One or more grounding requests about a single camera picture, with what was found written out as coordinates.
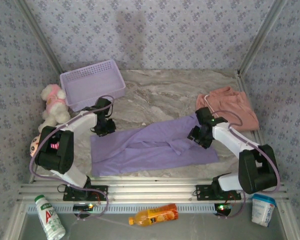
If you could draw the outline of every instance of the stuffed toy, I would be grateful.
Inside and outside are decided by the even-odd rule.
[[[39,136],[36,136],[36,137],[32,140],[32,142],[31,142],[31,145],[30,145],[30,156],[31,156],[31,157],[34,156],[35,152],[36,152],[37,149],[38,149],[40,136],[41,136],[41,134],[39,134]]]
[[[44,123],[38,127],[39,133],[45,126],[56,126],[70,120],[68,106],[66,105],[66,92],[57,84],[49,84],[41,92],[41,98],[46,101],[46,108],[42,113]]]

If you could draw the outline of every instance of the metal bracket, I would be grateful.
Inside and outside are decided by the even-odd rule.
[[[95,185],[91,186],[91,189],[98,189],[104,194],[108,195],[108,186],[106,185]],[[83,199],[83,193],[84,191],[77,191],[73,189],[72,187],[66,186],[64,189],[64,194],[63,194],[63,201],[69,202],[69,201],[88,201],[88,202],[104,202],[106,201],[105,196],[103,196],[100,193],[97,193],[95,191],[89,191],[89,194],[87,197]]]
[[[198,201],[241,200],[241,194],[235,190],[224,191],[216,195],[211,185],[196,185],[193,193]]]

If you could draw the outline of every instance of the orange juice bottle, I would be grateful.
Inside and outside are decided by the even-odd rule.
[[[129,224],[137,224],[139,226],[146,227],[160,222],[177,220],[178,217],[177,206],[175,204],[169,204],[158,208],[140,211],[134,217],[129,217]]]

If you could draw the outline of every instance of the blue lid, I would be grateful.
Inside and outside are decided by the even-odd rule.
[[[265,195],[255,193],[253,195],[252,199],[258,199],[260,201],[264,201],[264,202],[267,202],[267,203],[270,203],[270,204],[273,204],[273,205],[277,206],[276,201],[272,197],[269,197],[269,196],[265,196]]]

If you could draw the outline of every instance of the purple plastic basket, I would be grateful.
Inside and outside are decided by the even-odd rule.
[[[125,95],[126,84],[114,60],[68,71],[60,75],[66,104],[75,112],[93,106],[102,95]]]

